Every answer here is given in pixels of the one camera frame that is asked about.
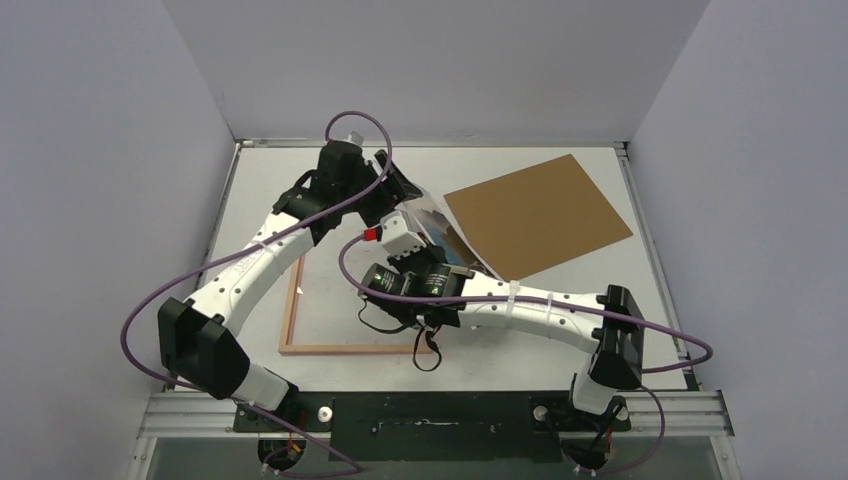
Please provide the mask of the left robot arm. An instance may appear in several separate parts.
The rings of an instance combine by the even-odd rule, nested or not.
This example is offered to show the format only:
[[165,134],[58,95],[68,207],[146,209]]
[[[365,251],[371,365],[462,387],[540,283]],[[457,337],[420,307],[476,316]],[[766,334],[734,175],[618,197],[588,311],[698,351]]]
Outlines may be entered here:
[[390,164],[387,151],[367,160],[352,141],[329,141],[316,167],[273,204],[246,255],[186,299],[169,298],[159,307],[162,365],[215,399],[258,407],[273,430],[290,428],[299,415],[298,388],[250,360],[238,341],[248,317],[277,279],[345,215],[355,213],[375,227],[403,203],[424,195]]

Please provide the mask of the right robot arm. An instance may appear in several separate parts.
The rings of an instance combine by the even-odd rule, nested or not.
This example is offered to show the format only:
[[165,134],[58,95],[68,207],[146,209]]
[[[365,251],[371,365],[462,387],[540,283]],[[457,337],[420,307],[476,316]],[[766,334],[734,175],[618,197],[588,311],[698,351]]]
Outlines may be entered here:
[[373,264],[363,299],[421,332],[429,348],[443,327],[498,328],[563,342],[587,358],[565,402],[568,421],[588,429],[621,427],[629,419],[623,391],[642,385],[644,317],[631,292],[568,294],[498,280],[480,270],[441,262],[430,253]]

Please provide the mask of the brown backing board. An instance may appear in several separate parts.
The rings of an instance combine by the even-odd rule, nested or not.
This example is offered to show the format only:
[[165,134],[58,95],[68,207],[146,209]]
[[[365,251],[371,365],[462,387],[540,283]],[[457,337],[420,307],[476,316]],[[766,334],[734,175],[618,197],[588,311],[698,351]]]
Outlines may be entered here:
[[519,280],[633,235],[571,154],[445,196],[471,248]]

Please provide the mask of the sea landscape photo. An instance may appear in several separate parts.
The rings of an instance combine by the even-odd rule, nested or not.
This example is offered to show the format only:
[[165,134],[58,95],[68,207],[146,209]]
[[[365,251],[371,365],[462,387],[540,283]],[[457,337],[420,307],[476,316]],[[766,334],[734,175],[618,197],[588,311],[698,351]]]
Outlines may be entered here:
[[493,275],[427,191],[419,198],[401,202],[398,209],[407,214],[416,232],[444,250],[447,263]]

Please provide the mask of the pink wooden photo frame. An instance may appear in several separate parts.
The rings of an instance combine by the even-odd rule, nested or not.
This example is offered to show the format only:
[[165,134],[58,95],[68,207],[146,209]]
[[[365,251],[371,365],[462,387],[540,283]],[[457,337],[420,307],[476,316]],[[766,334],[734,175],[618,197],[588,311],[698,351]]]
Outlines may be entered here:
[[304,257],[298,258],[290,267],[290,279],[282,317],[281,336],[278,346],[280,355],[405,355],[413,353],[413,346],[389,344],[325,344],[299,345],[294,343],[300,289],[303,277]]

